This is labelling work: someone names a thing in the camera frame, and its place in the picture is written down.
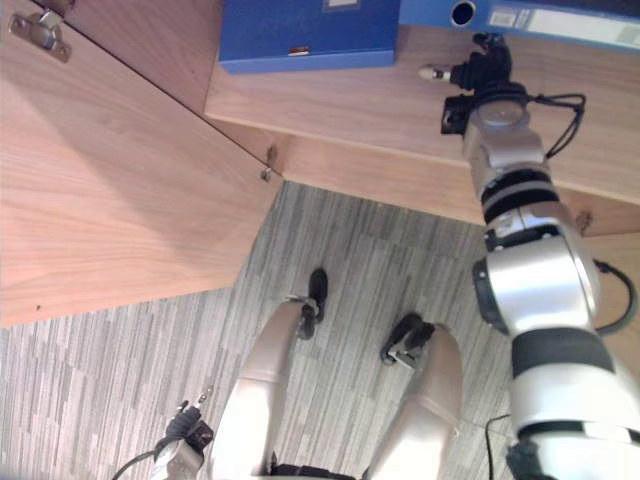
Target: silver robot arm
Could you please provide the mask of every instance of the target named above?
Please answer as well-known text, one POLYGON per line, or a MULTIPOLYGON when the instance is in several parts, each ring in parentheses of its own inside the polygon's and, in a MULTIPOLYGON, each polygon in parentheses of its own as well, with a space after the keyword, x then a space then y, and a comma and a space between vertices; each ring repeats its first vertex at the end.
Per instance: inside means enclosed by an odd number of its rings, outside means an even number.
POLYGON ((518 480, 637 478, 640 392, 594 330, 598 271, 529 129, 533 97, 509 81, 504 41, 474 40, 484 55, 431 73, 475 90, 447 99, 442 131, 464 135, 487 223, 473 268, 480 310, 512 341, 509 467, 518 480))

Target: blue binder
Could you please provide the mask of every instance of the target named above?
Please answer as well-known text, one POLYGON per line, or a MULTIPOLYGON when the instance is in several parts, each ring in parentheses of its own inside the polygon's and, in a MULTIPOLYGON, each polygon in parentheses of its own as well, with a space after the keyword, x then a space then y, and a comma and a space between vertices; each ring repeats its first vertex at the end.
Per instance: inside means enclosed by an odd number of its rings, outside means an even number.
POLYGON ((402 0, 400 23, 551 37, 640 52, 638 0, 402 0))
POLYGON ((225 0, 230 73, 392 65, 400 0, 225 0))

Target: gray carpet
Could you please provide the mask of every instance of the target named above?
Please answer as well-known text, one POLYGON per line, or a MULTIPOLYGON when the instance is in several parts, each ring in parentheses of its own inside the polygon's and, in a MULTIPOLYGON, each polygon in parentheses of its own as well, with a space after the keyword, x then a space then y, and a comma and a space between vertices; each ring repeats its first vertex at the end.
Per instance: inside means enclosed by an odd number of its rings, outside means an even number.
MULTIPOLYGON (((481 236, 476 226, 287 183, 232 289, 1 332, 0 471, 108 480, 208 384, 203 412, 215 428, 268 315, 287 294, 306 293, 322 265, 327 314, 296 347, 279 459, 363 472, 409 378, 381 365, 378 350, 415 310, 449 325, 463 353, 464 421, 441 477, 485 479, 482 426, 508 410, 509 346, 477 313, 469 272, 481 236)), ((511 478, 508 435, 508 421, 495 424, 499 479, 511 478)), ((123 478, 146 479, 150 468, 145 461, 123 478)))

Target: wooden cabinet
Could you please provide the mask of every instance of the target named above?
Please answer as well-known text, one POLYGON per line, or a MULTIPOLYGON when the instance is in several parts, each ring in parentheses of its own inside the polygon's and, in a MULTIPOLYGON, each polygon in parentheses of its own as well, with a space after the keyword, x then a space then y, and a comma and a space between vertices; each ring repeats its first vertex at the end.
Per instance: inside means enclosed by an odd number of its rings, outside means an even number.
POLYGON ((2 4, 2 324, 230 286, 281 179, 66 25, 68 63, 2 4))
MULTIPOLYGON (((13 13, 40 8, 3 0, 3 324, 232 284, 282 180, 263 181, 259 161, 482 223, 461 140, 439 134, 459 92, 417 75, 466 58, 468 33, 402 28, 391 68, 230 76, 215 65, 221 2, 179 3, 79 0, 63 64, 8 31, 13 13)), ((593 219, 587 236, 640 231, 640 57, 510 43, 533 92, 589 95, 552 164, 563 200, 593 219)), ((568 121, 533 117, 547 143, 568 121)))

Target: black cable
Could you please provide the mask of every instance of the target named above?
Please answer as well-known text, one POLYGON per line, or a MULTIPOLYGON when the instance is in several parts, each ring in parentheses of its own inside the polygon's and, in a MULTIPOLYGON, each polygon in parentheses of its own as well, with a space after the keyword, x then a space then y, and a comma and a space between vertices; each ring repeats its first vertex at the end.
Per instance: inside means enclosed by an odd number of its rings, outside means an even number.
POLYGON ((497 422, 498 420, 504 420, 505 418, 509 418, 511 414, 506 413, 504 415, 500 415, 499 417, 493 417, 484 424, 484 441, 487 445, 487 459, 489 460, 489 480, 493 480, 493 453, 491 452, 491 439, 489 438, 489 426, 493 422, 497 422))
POLYGON ((118 480, 118 478, 120 478, 122 476, 122 474, 131 466, 135 465, 138 462, 141 462, 142 460, 149 458, 149 457, 153 457, 153 455, 155 454, 155 450, 149 450, 148 452, 144 452, 141 453, 140 455, 132 458, 131 460, 129 460, 127 463, 125 463, 120 470, 118 470, 116 472, 116 474, 111 478, 111 480, 118 480))
POLYGON ((594 263, 602 273, 612 273, 617 277, 627 287, 627 291, 629 292, 629 303, 627 304, 627 309, 622 316, 615 322, 596 328, 596 332, 600 335, 610 335, 622 330, 624 327, 629 325, 633 319, 638 310, 638 292, 633 281, 624 272, 618 270, 612 265, 609 265, 607 262, 594 260, 594 263))
POLYGON ((556 140, 556 143, 554 143, 545 154, 545 157, 548 160, 564 150, 575 138, 578 130, 580 129, 580 125, 582 124, 582 118, 584 117, 584 111, 587 104, 587 97, 582 93, 564 93, 561 95, 529 96, 528 100, 530 102, 539 103, 540 105, 546 105, 549 107, 569 108, 574 112, 573 120, 571 120, 569 126, 564 132, 562 132, 562 135, 560 135, 558 140, 556 140), (577 101, 563 101, 569 99, 575 99, 577 101))

